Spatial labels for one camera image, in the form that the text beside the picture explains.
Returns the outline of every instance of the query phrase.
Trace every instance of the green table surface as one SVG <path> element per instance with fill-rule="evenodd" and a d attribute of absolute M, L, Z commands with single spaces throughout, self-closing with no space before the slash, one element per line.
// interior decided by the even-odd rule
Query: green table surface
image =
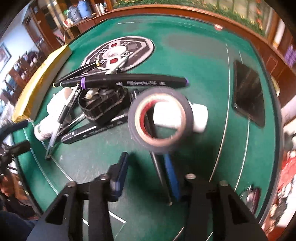
<path fill-rule="evenodd" d="M 267 190 L 275 162 L 277 117 L 268 80 L 250 43 L 228 31 L 216 31 L 211 24 L 188 18 L 165 15 L 114 18 L 70 44 L 73 53 L 57 77 L 78 68 L 99 45 L 124 36 L 143 36 L 155 44 L 153 54 L 129 73 L 184 76 L 190 86 L 178 91 L 192 103 L 208 109 L 206 130 L 193 134 L 188 144 L 173 154 L 173 159 L 188 173 L 215 183 L 227 180 L 238 194 L 251 184 L 260 187 L 257 216 L 263 202 L 270 198 Z M 259 73 L 266 117 L 263 128 L 232 108 L 234 60 Z M 21 155 L 19 162 L 40 207 L 46 210 L 68 181 L 93 180 L 117 163 L 122 151 L 127 151 L 130 167 L 122 197 L 109 203 L 115 239 L 173 240 L 184 225 L 186 206 L 178 202 L 168 206 L 149 152 L 131 139 L 127 124 L 70 145 L 59 144 L 52 160 L 44 160 L 48 141 L 38 141 L 33 126 L 48 115 L 46 105 L 60 89 L 51 87 L 34 123 L 14 133 L 15 142 L 25 139 L 31 142 L 31 152 Z M 79 113 L 76 108 L 72 117 Z M 84 223 L 87 220 L 85 211 Z"/>

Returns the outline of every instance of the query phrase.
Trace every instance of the bolt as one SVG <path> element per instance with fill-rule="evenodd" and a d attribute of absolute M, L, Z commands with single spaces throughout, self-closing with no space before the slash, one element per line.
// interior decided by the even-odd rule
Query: bolt
<path fill-rule="evenodd" d="M 109 175 L 108 174 L 101 174 L 100 175 L 100 180 L 108 180 L 109 179 Z"/>
<path fill-rule="evenodd" d="M 73 188 L 73 187 L 75 187 L 75 185 L 76 185 L 76 182 L 74 182 L 74 181 L 68 182 L 69 188 Z"/>
<path fill-rule="evenodd" d="M 220 185 L 223 187 L 227 187 L 228 186 L 228 182 L 225 180 L 220 181 Z"/>
<path fill-rule="evenodd" d="M 193 174 L 193 173 L 188 173 L 188 174 L 186 174 L 185 178 L 186 178 L 187 180 L 193 180 L 193 179 L 196 178 L 196 175 Z"/>

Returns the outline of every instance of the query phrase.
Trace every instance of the green plant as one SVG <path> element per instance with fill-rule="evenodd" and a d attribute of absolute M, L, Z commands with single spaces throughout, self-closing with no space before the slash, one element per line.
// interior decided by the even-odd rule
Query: green plant
<path fill-rule="evenodd" d="M 215 5 L 206 4 L 204 2 L 198 0 L 119 0 L 115 4 L 115 8 L 120 7 L 128 7 L 135 5 L 143 5 L 143 4 L 173 4 L 173 5 L 182 5 L 182 6 L 190 6 L 196 7 L 200 9 L 204 9 L 210 12 L 218 13 L 222 16 L 230 18 L 240 24 L 250 28 L 254 32 L 264 36 L 264 31 L 260 29 L 259 24 L 249 19 L 246 19 L 244 16 L 239 15 L 236 11 L 231 11 L 231 9 L 220 9 Z"/>

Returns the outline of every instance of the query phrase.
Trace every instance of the white bottle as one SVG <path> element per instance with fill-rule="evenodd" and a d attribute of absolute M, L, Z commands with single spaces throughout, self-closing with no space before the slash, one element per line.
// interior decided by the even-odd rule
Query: white bottle
<path fill-rule="evenodd" d="M 103 4 L 100 3 L 99 7 L 100 7 L 101 12 L 104 13 L 105 12 L 105 9 L 104 9 Z"/>

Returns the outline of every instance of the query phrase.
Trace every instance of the carrom board circle design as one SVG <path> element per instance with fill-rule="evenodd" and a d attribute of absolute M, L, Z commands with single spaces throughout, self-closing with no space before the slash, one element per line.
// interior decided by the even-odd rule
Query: carrom board circle design
<path fill-rule="evenodd" d="M 128 57 L 127 62 L 121 67 L 125 72 L 139 65 L 146 60 L 153 52 L 153 42 L 141 36 L 126 36 L 110 40 L 93 51 L 91 51 L 82 61 L 81 66 L 92 63 L 98 59 L 100 66 L 88 71 L 96 73 L 108 70 L 124 56 Z"/>

